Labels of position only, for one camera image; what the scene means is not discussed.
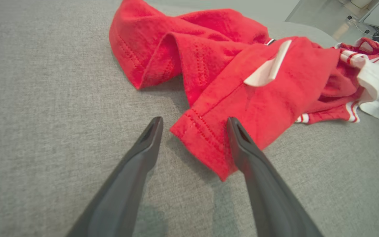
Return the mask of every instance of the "white striped trim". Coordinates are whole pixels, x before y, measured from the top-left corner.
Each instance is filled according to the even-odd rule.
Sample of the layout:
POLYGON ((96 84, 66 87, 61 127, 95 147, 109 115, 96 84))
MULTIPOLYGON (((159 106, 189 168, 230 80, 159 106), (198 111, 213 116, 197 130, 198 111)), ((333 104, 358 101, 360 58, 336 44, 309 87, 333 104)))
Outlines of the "white striped trim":
POLYGON ((350 51, 350 50, 343 50, 340 54, 340 60, 343 62, 347 63, 347 59, 349 58, 350 55, 354 54, 355 52, 350 51))
POLYGON ((352 62, 353 62, 354 59, 357 59, 357 58, 359 58, 359 57, 365 57, 365 58, 368 58, 368 56, 365 55, 365 54, 356 54, 356 55, 353 55, 352 58, 350 58, 350 64, 352 64, 352 62))
POLYGON ((350 115, 349 120, 348 120, 349 122, 359 123, 360 120, 359 120, 358 114, 356 113, 357 109, 358 109, 358 102, 352 101, 346 104, 346 110, 350 115))
POLYGON ((298 117, 295 123, 308 123, 310 121, 310 116, 308 114, 302 114, 298 117))

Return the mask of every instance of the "gray couch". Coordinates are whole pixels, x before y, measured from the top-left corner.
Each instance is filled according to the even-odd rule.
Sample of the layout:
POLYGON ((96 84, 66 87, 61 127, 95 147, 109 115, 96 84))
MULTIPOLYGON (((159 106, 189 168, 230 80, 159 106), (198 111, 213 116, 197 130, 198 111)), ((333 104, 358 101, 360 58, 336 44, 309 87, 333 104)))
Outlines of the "gray couch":
MULTIPOLYGON (((165 130, 134 236, 256 236, 242 174, 222 183, 168 131, 189 108, 182 78, 142 91, 125 78, 108 41, 119 4, 0 0, 0 236, 65 235, 155 116, 165 130)), ((256 20, 276 39, 336 43, 256 20)), ((379 236, 379 120, 359 116, 294 124, 265 149, 325 236, 379 236)))

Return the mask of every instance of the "sleeve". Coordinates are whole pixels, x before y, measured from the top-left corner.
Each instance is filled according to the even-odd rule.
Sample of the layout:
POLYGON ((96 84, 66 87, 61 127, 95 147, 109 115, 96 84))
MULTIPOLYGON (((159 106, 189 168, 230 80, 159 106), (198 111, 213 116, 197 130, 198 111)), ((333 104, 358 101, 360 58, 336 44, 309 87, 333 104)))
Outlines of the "sleeve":
POLYGON ((192 105, 252 43, 270 41, 267 28, 231 9, 166 16, 143 0, 123 0, 109 31, 115 58, 136 89, 183 74, 192 105))
POLYGON ((271 46, 252 45, 239 53, 170 129, 222 181, 236 171, 227 118, 237 117, 257 146, 267 147, 319 98, 338 62, 336 49, 317 48, 306 38, 292 40, 274 81, 257 88, 243 83, 275 57, 286 39, 271 46))

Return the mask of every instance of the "stitching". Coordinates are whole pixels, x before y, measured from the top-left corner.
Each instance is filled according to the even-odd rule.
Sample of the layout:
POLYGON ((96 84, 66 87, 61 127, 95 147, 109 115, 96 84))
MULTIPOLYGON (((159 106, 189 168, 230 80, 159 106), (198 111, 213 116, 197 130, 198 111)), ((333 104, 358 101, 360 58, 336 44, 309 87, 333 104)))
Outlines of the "stitching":
POLYGON ((212 134, 212 136, 219 142, 219 138, 217 138, 217 136, 213 133, 213 131, 210 129, 210 127, 207 125, 206 121, 203 119, 203 117, 201 117, 194 109, 191 108, 191 110, 194 112, 194 114, 196 114, 200 120, 204 123, 204 125, 206 126, 207 130, 212 134))
POLYGON ((136 66, 136 64, 134 63, 134 60, 132 59, 132 55, 130 55, 123 47, 122 47, 122 43, 121 42, 118 42, 118 45, 119 45, 119 47, 122 49, 122 51, 126 54, 126 56, 128 57, 128 58, 130 58, 131 59, 131 63, 133 63, 133 65, 134 65, 134 68, 137 68, 137 66, 136 66))
POLYGON ((172 66, 172 60, 169 61, 169 63, 167 64, 166 68, 164 69, 164 73, 162 75, 162 80, 166 78, 166 73, 169 72, 172 73, 172 70, 169 70, 169 68, 172 66))
POLYGON ((201 136, 203 136, 204 140, 207 141, 210 145, 212 145, 217 151, 219 152, 223 152, 218 146, 217 144, 212 144, 212 142, 207 139, 206 135, 204 135, 204 133, 200 130, 200 125, 198 123, 195 122, 195 120, 190 117, 188 114, 184 114, 186 117, 188 117, 192 122, 193 124, 195 125, 195 127, 197 128, 197 130, 200 132, 201 136))
POLYGON ((197 57, 198 83, 201 85, 200 53, 197 45, 195 45, 195 56, 197 57))
POLYGON ((201 51, 201 54, 202 54, 202 61, 201 62, 203 63, 203 74, 201 76, 203 77, 203 86, 206 86, 207 85, 207 74, 206 74, 207 67, 206 67, 206 62, 204 61, 205 54, 204 54, 203 50, 201 51))
POLYGON ((204 114, 202 114, 202 116, 206 115, 208 112, 210 112, 212 109, 214 109, 218 104, 220 104, 220 102, 222 102, 227 97, 229 97, 230 95, 232 95, 236 90, 239 90, 242 85, 243 85, 243 81, 239 85, 237 85, 235 87, 235 89, 233 89, 231 92, 229 92, 229 94, 227 94, 226 96, 223 96, 222 99, 220 99, 215 105, 211 106, 208 111, 206 111, 204 114))
POLYGON ((173 69, 174 69, 174 68, 175 68, 175 64, 174 64, 173 61, 171 60, 171 61, 170 61, 169 74, 167 74, 167 78, 171 78, 171 77, 172 77, 173 69))
POLYGON ((143 67, 143 66, 142 66, 143 64, 140 62, 140 60, 137 58, 137 56, 136 56, 135 53, 131 50, 131 48, 128 47, 128 45, 126 44, 125 40, 123 40, 119 34, 117 34, 117 35, 118 35, 118 38, 119 38, 120 40, 122 40, 122 44, 125 45, 125 47, 126 47, 126 48, 128 49, 128 51, 130 52, 130 54, 129 54, 129 58, 132 59, 132 60, 134 60, 134 58, 135 58, 135 59, 137 60, 137 62, 139 63, 139 66, 143 67))

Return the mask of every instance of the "clothing tag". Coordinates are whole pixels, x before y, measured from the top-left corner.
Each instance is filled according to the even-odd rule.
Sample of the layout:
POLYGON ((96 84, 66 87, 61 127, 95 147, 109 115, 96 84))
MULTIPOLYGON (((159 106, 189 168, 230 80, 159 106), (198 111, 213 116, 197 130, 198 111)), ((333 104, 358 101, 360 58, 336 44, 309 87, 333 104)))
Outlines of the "clothing tag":
POLYGON ((268 43, 265 43, 265 45, 271 45, 275 41, 276 41, 275 39, 270 39, 270 41, 268 43))
POLYGON ((288 40, 280 45, 276 57, 263 63, 263 65, 244 80, 244 83, 252 87, 263 87, 273 81, 279 72, 291 42, 291 40, 288 40))

